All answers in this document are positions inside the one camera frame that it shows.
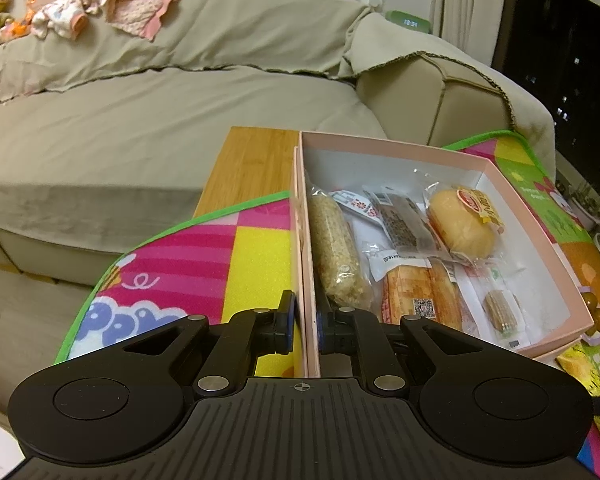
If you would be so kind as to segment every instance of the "wooden table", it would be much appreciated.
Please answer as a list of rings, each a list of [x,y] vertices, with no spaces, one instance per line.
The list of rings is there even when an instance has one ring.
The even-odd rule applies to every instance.
[[[194,218],[288,190],[299,132],[234,126],[206,181]]]

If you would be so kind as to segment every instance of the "corn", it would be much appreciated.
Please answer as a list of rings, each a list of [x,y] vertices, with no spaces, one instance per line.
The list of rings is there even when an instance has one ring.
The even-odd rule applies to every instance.
[[[502,335],[510,335],[517,332],[518,322],[513,316],[501,290],[492,290],[491,292],[488,292],[484,297],[483,306],[494,329]]]

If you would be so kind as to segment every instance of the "curtain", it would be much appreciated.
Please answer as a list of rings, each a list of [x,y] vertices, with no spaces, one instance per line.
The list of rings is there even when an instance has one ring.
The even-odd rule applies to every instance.
[[[433,33],[491,65],[504,0],[433,0]]]

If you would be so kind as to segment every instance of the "sofa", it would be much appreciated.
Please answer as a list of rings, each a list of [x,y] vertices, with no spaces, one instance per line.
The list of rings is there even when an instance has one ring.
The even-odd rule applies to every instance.
[[[549,112],[439,38],[352,0],[180,0],[153,42],[90,18],[0,46],[0,423],[120,254],[192,215],[231,126],[445,146]]]

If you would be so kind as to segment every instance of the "potted plant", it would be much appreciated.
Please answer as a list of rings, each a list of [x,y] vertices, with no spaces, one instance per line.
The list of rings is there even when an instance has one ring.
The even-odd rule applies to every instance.
[[[591,191],[592,187],[587,182],[583,182],[567,200],[588,232],[600,225],[600,199],[590,196]]]

